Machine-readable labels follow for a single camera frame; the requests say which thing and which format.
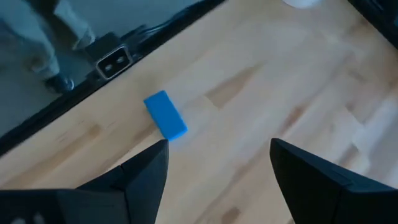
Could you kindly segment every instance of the black shoe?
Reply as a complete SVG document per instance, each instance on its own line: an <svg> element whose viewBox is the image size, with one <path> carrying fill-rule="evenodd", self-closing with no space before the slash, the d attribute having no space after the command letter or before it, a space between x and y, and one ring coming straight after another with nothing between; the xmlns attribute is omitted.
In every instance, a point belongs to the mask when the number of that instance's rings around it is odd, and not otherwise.
<svg viewBox="0 0 398 224"><path fill-rule="evenodd" d="M58 74L44 80L45 87L53 93L66 93L75 87L75 83L71 78Z"/></svg>

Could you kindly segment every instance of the blue sponge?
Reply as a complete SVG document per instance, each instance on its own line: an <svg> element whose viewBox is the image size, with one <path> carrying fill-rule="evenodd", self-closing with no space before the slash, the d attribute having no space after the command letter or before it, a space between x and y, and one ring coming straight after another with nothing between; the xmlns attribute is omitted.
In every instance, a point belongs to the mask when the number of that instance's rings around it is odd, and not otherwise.
<svg viewBox="0 0 398 224"><path fill-rule="evenodd" d="M166 91L162 90L146 98L144 103L164 138L174 140L188 131L187 125L170 101Z"/></svg>

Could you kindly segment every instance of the wooden surface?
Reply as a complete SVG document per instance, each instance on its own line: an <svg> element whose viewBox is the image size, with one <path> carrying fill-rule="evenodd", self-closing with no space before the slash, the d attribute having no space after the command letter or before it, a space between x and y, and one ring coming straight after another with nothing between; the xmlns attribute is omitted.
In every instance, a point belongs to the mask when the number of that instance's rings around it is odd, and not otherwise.
<svg viewBox="0 0 398 224"><path fill-rule="evenodd" d="M345 0L229 0L0 158L0 186L76 187L136 155L162 138L142 101L166 90L189 131L170 143L157 223L291 223L269 140L398 187L398 154L377 153L397 76L396 50Z"/></svg>

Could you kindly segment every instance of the wall outlet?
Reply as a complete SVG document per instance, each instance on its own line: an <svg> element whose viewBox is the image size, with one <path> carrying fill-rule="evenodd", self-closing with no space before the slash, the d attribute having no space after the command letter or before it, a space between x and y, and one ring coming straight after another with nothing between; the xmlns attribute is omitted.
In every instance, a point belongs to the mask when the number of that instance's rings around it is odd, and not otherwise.
<svg viewBox="0 0 398 224"><path fill-rule="evenodd" d="M119 75L133 63L129 49L114 33L108 33L85 48L95 69L105 80Z"/></svg>

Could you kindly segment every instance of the floor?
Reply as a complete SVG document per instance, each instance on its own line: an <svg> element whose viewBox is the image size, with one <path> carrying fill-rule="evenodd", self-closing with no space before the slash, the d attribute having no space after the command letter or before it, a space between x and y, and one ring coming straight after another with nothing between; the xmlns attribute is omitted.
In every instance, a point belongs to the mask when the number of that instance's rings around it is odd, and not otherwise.
<svg viewBox="0 0 398 224"><path fill-rule="evenodd" d="M146 24L155 26L198 0L144 1L144 0L70 0L74 10L89 22L97 36L108 32L124 35ZM72 52L52 39L61 71L73 78L76 84L85 79L93 67L84 55ZM40 78L24 69L19 60L23 51L0 53L0 136L21 124L59 97L48 92Z"/></svg>
<svg viewBox="0 0 398 224"><path fill-rule="evenodd" d="M159 90L188 132L156 224L292 223L272 138L398 187L397 51L346 0L225 2L0 158L0 187L78 187L143 151Z"/></svg>

